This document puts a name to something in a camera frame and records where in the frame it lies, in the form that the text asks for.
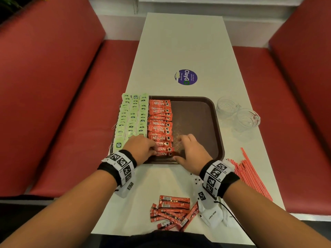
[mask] black cable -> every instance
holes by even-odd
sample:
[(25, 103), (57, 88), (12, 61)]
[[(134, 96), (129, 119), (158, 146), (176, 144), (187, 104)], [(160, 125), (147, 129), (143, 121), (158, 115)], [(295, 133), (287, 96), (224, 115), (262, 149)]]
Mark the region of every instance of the black cable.
[(250, 240), (255, 244), (255, 246), (257, 247), (257, 248), (259, 248), (258, 247), (258, 245), (252, 240), (252, 238), (248, 235), (248, 233), (245, 231), (245, 229), (243, 228), (243, 226), (239, 223), (239, 221), (237, 220), (237, 218), (232, 214), (232, 212), (224, 205), (224, 204), (222, 204), (221, 202), (219, 202), (219, 201), (214, 201), (214, 203), (219, 203), (219, 204), (221, 204), (230, 214), (231, 214), (231, 216), (234, 218), (234, 220), (238, 223), (238, 225), (242, 228), (242, 230), (246, 233), (246, 235), (250, 238)]

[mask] wristband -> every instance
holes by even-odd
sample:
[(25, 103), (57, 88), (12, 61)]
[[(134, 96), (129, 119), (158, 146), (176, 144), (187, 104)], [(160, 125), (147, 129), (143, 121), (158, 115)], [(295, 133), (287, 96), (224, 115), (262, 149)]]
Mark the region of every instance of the wristband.
[(127, 150), (112, 153), (102, 160), (98, 170), (110, 173), (116, 180), (117, 185), (123, 186), (134, 175), (137, 162)]
[(231, 163), (220, 160), (209, 161), (201, 170), (200, 178), (203, 179), (203, 187), (214, 198), (223, 198), (228, 187), (240, 178), (234, 173)]

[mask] purple sticker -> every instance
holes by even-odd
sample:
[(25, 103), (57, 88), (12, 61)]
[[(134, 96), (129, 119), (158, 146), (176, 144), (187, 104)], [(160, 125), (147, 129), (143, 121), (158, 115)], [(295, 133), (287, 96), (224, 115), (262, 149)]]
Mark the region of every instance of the purple sticker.
[(192, 85), (198, 80), (198, 76), (192, 70), (182, 69), (175, 74), (176, 81), (182, 85)]

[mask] table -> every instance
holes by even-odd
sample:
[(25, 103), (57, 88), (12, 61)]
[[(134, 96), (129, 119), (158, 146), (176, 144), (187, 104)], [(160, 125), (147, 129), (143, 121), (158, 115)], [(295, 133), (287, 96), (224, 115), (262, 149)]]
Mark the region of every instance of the table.
[[(197, 76), (196, 83), (178, 83), (175, 74), (179, 70), (193, 71)], [(220, 16), (148, 13), (126, 92), (204, 96), (214, 104), (221, 96), (228, 95), (242, 107), (251, 108)], [(239, 162), (243, 159), (240, 150), (243, 147), (274, 202), (284, 209), (259, 129), (253, 129), (246, 138), (234, 135), (223, 121), (219, 120), (219, 124), (225, 158)], [(149, 222), (149, 209), (160, 195), (193, 199), (190, 174), (180, 165), (143, 165), (136, 170), (136, 177), (136, 187), (125, 199), (113, 195), (92, 233), (134, 235), (151, 232), (156, 229), (157, 222)], [(253, 244), (241, 229), (228, 228), (221, 223), (210, 230), (199, 217), (194, 218), (186, 231), (204, 234), (213, 242)]]

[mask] tray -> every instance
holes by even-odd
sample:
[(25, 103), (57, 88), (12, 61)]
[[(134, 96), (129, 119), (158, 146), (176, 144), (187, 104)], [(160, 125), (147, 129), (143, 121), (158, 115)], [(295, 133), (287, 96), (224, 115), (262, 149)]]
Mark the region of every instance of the tray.
[[(172, 109), (172, 146), (185, 158), (184, 147), (176, 142), (179, 135), (193, 134), (213, 159), (223, 160), (224, 146), (219, 131), (214, 103), (199, 96), (150, 96), (150, 99), (170, 100)], [(148, 164), (176, 164), (171, 157), (152, 156)]]

